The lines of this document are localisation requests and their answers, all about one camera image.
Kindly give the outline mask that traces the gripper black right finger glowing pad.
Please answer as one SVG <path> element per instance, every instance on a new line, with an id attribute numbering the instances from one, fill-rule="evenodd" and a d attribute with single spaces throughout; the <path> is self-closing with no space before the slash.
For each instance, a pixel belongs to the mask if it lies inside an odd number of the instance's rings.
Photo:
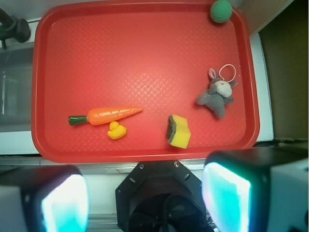
<path id="1" fill-rule="evenodd" d="M 221 232 L 306 232 L 309 152 L 288 146 L 212 152 L 201 194 Z"/>

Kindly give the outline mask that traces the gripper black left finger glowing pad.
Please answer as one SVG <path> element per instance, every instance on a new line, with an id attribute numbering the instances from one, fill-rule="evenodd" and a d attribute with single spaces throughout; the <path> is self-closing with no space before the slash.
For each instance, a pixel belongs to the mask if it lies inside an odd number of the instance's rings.
<path id="1" fill-rule="evenodd" d="M 85 232 L 89 211 L 87 180 L 73 165 L 0 174 L 2 232 Z"/>

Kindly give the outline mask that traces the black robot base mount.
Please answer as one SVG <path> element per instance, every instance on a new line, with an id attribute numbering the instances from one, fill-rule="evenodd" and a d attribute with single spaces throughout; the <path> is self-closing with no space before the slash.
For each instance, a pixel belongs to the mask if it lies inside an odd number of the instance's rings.
<path id="1" fill-rule="evenodd" d="M 124 232 L 211 232 L 201 180 L 179 161 L 140 162 L 115 190 Z"/>

